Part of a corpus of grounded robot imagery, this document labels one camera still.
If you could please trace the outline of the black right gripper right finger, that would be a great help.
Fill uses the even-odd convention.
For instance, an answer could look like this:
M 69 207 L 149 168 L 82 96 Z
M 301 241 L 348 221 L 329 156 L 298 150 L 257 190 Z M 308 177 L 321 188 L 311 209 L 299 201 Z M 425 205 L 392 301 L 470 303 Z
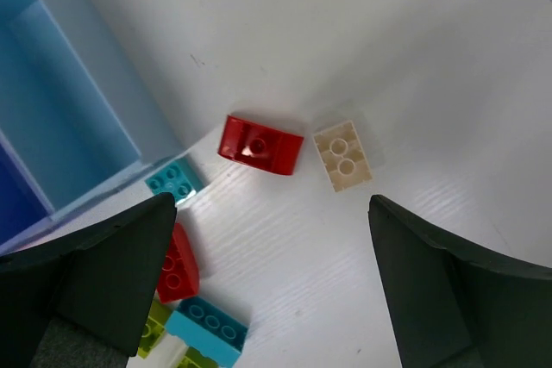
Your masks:
M 551 270 L 372 196 L 373 249 L 404 367 L 549 367 Z

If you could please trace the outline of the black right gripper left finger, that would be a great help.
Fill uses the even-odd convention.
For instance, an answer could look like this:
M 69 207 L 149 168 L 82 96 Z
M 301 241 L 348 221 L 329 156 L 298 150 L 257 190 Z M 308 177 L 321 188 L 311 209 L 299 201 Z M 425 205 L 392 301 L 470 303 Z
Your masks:
M 3 367 L 124 367 L 137 354 L 177 210 L 168 193 L 1 258 Z

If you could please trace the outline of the lime curved lego brick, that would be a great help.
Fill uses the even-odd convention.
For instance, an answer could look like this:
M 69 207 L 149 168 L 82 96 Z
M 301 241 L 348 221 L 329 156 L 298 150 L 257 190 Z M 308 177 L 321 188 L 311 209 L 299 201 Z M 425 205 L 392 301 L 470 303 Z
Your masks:
M 152 301 L 147 322 L 143 328 L 137 355 L 145 359 L 159 344 L 165 333 L 165 325 L 171 316 L 171 309 L 156 299 Z

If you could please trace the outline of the red sloped lego brick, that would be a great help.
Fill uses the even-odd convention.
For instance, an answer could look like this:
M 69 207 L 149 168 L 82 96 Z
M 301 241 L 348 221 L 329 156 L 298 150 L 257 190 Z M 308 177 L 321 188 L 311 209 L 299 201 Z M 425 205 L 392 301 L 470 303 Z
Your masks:
M 199 280 L 191 243 L 183 226 L 176 222 L 156 287 L 160 302 L 171 303 L 197 296 Z

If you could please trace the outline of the long teal lego brick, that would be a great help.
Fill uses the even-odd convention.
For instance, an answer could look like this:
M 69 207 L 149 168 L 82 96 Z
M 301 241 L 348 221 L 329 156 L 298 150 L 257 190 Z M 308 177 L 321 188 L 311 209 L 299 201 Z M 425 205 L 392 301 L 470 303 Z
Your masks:
M 201 296 L 182 300 L 167 320 L 165 330 L 222 367 L 235 365 L 248 335 L 248 326 Z

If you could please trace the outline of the small teal lego brick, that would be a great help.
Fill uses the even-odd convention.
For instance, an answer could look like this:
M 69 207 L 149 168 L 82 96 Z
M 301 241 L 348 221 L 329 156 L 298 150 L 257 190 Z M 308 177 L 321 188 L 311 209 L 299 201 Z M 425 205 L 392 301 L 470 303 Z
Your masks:
M 197 195 L 204 183 L 186 158 L 175 159 L 145 180 L 154 195 L 172 194 L 175 203 L 183 203 Z

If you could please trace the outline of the white lego brick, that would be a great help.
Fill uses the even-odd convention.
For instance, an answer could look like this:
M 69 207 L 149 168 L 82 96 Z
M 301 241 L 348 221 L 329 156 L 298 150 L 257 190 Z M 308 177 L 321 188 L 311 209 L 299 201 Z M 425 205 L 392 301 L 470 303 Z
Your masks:
M 334 192 L 372 179 L 367 156 L 352 121 L 317 131 L 313 140 Z

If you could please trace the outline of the red curved lego brick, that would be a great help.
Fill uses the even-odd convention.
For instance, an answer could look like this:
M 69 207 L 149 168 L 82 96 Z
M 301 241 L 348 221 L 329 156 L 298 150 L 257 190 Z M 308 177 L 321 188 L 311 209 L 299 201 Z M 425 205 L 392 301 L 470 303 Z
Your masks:
M 273 174 L 291 176 L 304 137 L 228 115 L 217 153 Z

